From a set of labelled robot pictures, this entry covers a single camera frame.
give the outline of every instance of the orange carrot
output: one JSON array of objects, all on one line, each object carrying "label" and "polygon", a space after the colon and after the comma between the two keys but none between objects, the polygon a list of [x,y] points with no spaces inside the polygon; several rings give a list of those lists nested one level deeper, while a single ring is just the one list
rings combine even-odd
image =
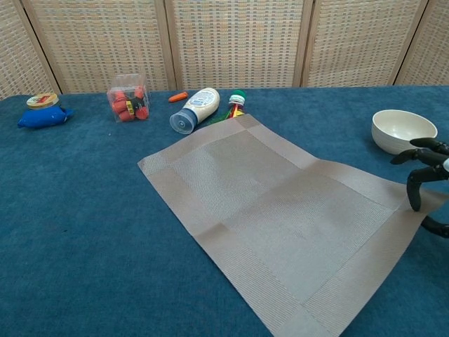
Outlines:
[{"label": "orange carrot", "polygon": [[184,100],[187,97],[189,97],[189,94],[186,91],[184,91],[183,93],[178,93],[176,95],[171,96],[168,99],[168,102],[170,103],[177,102],[179,100]]}]

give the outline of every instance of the mayonnaise bottle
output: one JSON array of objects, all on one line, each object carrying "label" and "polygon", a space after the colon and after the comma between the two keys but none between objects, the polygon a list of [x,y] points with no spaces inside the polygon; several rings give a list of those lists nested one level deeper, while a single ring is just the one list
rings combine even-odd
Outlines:
[{"label": "mayonnaise bottle", "polygon": [[220,104],[220,95],[213,88],[205,88],[193,95],[184,107],[170,116],[170,125],[179,133],[192,133],[195,126],[209,117]]}]

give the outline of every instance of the woven wall panel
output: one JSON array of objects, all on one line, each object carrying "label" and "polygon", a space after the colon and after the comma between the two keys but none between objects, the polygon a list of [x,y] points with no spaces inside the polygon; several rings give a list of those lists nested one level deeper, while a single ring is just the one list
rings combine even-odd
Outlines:
[{"label": "woven wall panel", "polygon": [[52,90],[14,1],[0,0],[0,99]]},{"label": "woven wall panel", "polygon": [[449,1],[431,2],[397,84],[449,85]]},{"label": "woven wall panel", "polygon": [[178,88],[292,86],[302,7],[302,0],[167,0]]},{"label": "woven wall panel", "polygon": [[106,91],[116,74],[136,72],[149,90],[167,89],[155,1],[31,0],[27,10],[62,90]]},{"label": "woven wall panel", "polygon": [[421,0],[317,0],[302,83],[381,86],[392,82],[421,8]]}]

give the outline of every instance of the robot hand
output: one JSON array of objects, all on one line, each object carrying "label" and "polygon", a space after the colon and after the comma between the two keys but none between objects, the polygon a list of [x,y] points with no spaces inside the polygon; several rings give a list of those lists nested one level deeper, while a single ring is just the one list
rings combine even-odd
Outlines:
[{"label": "robot hand", "polygon": [[[407,195],[414,211],[421,208],[420,187],[422,183],[449,179],[449,146],[434,138],[412,139],[410,144],[424,149],[406,150],[395,156],[390,162],[402,164],[418,159],[429,167],[414,170],[407,179]],[[449,238],[449,225],[441,224],[427,216],[421,224],[428,231]]]}]

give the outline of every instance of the ceramic bowl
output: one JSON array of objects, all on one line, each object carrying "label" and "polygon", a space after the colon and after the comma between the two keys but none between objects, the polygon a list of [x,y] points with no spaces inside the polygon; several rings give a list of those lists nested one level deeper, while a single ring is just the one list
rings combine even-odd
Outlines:
[{"label": "ceramic bowl", "polygon": [[403,110],[382,110],[373,116],[371,135],[384,151],[399,154],[414,149],[409,142],[414,138],[435,138],[438,130],[424,117]]}]

